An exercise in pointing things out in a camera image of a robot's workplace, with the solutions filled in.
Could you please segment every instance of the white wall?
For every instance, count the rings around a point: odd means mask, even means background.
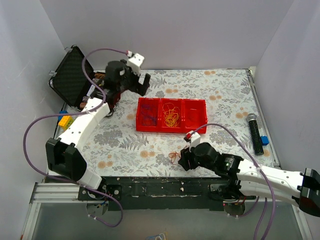
[[[35,181],[42,179],[23,155],[24,131],[36,117],[62,105],[47,82],[65,51],[39,0],[0,0],[0,53],[0,239],[11,240],[20,239]],[[42,170],[56,122],[40,122],[27,141]]]
[[[320,0],[295,0],[263,54],[255,86],[283,169],[320,173]],[[307,216],[313,239],[320,219]]]
[[[64,47],[113,47],[144,68],[256,66],[293,0],[40,0]],[[118,54],[90,62],[104,69]]]

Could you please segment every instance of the blue object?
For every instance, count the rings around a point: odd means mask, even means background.
[[[59,114],[67,114],[67,111],[60,111]],[[63,116],[58,116],[58,122],[62,119]]]
[[[267,146],[269,144],[269,139],[267,136],[261,136],[261,141],[263,146]]]

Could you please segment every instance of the robotic arm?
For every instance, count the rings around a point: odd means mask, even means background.
[[[228,185],[223,185],[215,191],[218,197],[222,199],[234,199],[239,196],[271,198],[266,180],[260,174],[261,169],[274,188],[276,200],[287,202],[299,207],[305,213],[320,217],[320,175],[317,171],[306,168],[302,173],[267,166],[261,166],[258,169],[247,159],[219,153],[209,143],[200,143],[198,133],[185,139],[190,142],[190,147],[181,150],[181,159],[178,163],[186,171],[203,167],[223,179],[228,179]]]

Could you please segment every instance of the red tray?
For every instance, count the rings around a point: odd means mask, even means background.
[[[167,103],[180,110],[176,127],[165,124],[163,106]],[[203,99],[139,98],[135,118],[137,131],[185,134],[207,123],[206,101]],[[206,131],[207,127],[204,127],[198,133],[205,134]]]

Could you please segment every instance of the cylindrical black object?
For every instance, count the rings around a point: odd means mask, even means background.
[[[257,124],[257,115],[254,113],[248,114],[246,121],[249,123],[254,154],[257,156],[264,154],[264,149],[262,147],[262,140],[259,134],[258,124]]]

